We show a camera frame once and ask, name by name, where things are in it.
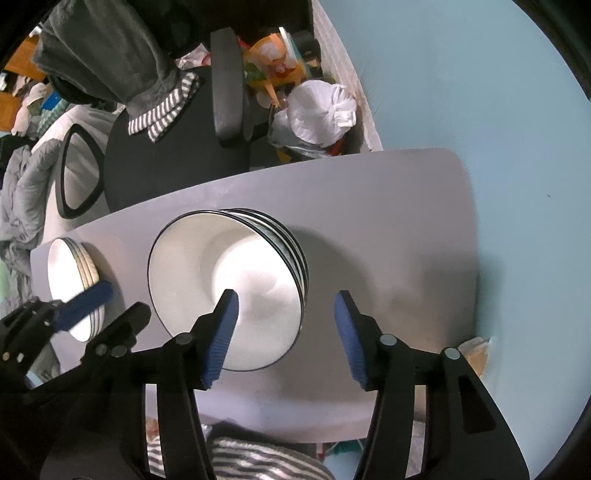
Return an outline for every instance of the striped cloth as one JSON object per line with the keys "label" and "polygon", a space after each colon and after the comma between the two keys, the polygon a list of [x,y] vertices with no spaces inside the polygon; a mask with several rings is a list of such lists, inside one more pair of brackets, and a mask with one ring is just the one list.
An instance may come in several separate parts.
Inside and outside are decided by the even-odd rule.
{"label": "striped cloth", "polygon": [[[217,480],[335,480],[315,458],[287,448],[220,437],[212,442]],[[165,478],[160,437],[148,444],[150,472]]]}
{"label": "striped cloth", "polygon": [[197,92],[199,84],[199,77],[194,72],[183,74],[178,86],[161,103],[129,120],[129,134],[134,135],[148,129],[150,140],[157,142],[174,123],[188,100]]}

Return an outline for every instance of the chair armrest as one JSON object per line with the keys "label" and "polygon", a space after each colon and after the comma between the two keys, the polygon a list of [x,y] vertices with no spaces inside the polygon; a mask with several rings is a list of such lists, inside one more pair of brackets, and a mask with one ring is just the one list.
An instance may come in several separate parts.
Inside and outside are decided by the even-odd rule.
{"label": "chair armrest", "polygon": [[223,147],[233,147],[252,136],[252,119],[244,84],[242,52],[234,31],[212,32],[213,123]]}

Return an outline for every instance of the light blue wall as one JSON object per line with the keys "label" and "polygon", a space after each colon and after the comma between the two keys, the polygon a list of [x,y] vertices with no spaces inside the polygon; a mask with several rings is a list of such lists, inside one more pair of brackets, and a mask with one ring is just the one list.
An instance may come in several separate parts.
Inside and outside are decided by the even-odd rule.
{"label": "light blue wall", "polygon": [[511,0],[321,0],[384,148],[448,147],[472,179],[485,383],[532,476],[591,393],[591,103]]}

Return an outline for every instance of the blue object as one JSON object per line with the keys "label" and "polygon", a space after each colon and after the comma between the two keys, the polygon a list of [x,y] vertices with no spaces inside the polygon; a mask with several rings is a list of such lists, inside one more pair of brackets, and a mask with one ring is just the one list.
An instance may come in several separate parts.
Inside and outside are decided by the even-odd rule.
{"label": "blue object", "polygon": [[91,286],[69,302],[57,308],[54,325],[56,332],[68,331],[113,296],[113,285],[106,280]]}
{"label": "blue object", "polygon": [[324,459],[324,466],[330,470],[336,480],[353,480],[361,461],[361,450],[339,452]]}
{"label": "blue object", "polygon": [[[220,305],[224,307],[224,310],[217,312],[216,310]],[[217,331],[209,345],[205,369],[201,377],[205,388],[211,388],[212,384],[220,378],[230,340],[232,340],[236,321],[238,320],[238,294],[233,290],[224,291],[214,310],[214,314],[216,313],[220,316],[220,320],[217,324]]]}
{"label": "blue object", "polygon": [[338,292],[335,298],[334,308],[335,322],[337,330],[339,331],[340,341],[343,343],[345,355],[349,363],[349,369],[353,379],[359,382],[361,388],[365,390],[369,384],[367,376],[365,354],[361,340],[357,334],[355,325],[353,324],[353,317],[347,308],[343,293]]}
{"label": "blue object", "polygon": [[60,100],[60,95],[54,90],[53,93],[47,97],[45,102],[43,102],[41,105],[41,110],[53,110]]}

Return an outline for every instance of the metal screw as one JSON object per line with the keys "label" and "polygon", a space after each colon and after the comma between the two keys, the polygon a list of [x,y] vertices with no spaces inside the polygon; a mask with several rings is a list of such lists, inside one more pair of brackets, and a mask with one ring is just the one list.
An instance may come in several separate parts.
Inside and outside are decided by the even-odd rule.
{"label": "metal screw", "polygon": [[119,358],[127,353],[127,347],[125,345],[117,345],[111,350],[111,356]]}
{"label": "metal screw", "polygon": [[98,356],[103,356],[105,353],[107,353],[107,350],[108,347],[104,343],[101,343],[100,345],[96,346],[95,353]]}
{"label": "metal screw", "polygon": [[444,353],[450,360],[458,360],[460,358],[460,352],[455,348],[446,348]]}
{"label": "metal screw", "polygon": [[193,341],[193,335],[187,332],[179,333],[174,338],[174,341],[177,343],[177,345],[187,345],[188,343],[191,343]]}
{"label": "metal screw", "polygon": [[394,335],[390,335],[389,333],[384,333],[379,338],[379,342],[382,345],[393,346],[393,345],[396,345],[396,342],[398,342],[398,339]]}

